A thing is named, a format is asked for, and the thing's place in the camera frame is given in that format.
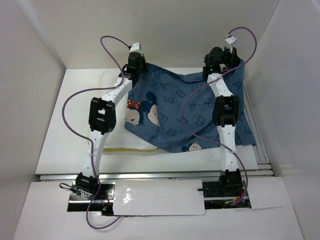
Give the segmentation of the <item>blue cartoon print pillowcase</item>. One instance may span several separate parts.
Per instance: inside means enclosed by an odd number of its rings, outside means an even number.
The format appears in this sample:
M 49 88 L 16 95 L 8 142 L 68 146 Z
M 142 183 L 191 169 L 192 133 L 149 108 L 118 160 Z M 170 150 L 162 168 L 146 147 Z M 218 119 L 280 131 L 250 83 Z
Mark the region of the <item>blue cartoon print pillowcase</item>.
M 218 148 L 216 97 L 203 74 L 147 67 L 128 93 L 125 129 L 170 153 Z

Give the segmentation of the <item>white pillow with yellow edge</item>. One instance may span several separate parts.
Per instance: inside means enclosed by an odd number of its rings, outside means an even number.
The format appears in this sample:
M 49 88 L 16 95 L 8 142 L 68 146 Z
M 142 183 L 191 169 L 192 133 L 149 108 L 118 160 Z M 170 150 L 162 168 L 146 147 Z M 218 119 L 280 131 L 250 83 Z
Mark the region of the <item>white pillow with yellow edge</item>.
M 128 93 L 133 82 L 119 77 L 114 86 L 106 89 L 102 97 L 93 98 L 90 103 L 88 135 L 94 148 L 104 152 L 142 151 L 153 152 L 156 146 L 144 141 L 125 129 L 128 113 L 138 117 L 138 111 L 127 106 Z

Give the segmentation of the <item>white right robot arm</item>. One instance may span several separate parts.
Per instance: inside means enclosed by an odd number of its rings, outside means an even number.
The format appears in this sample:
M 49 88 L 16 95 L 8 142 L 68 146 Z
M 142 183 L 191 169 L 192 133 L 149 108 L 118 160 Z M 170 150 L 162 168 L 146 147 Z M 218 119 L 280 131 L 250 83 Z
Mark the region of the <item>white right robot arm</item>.
M 234 95 L 224 81 L 223 74 L 240 63 L 236 50 L 214 47 L 204 57 L 203 78 L 207 81 L 215 102 L 212 122 L 217 127 L 221 146 L 221 168 L 218 190 L 223 196 L 230 196 L 242 187 L 241 171 L 236 153 L 236 123 L 239 118 L 240 98 Z

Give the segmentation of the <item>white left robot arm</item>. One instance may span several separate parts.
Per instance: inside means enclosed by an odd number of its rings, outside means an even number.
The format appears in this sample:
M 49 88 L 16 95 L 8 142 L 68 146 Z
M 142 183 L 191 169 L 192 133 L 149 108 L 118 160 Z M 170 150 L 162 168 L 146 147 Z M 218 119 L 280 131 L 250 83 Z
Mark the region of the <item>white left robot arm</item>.
M 118 77 L 115 85 L 102 97 L 91 99 L 88 118 L 90 146 L 84 167 L 75 180 L 76 187 L 88 200 L 94 199 L 99 193 L 99 166 L 107 137 L 116 126 L 116 106 L 139 81 L 139 75 L 147 70 L 143 53 L 130 52 L 124 73 Z

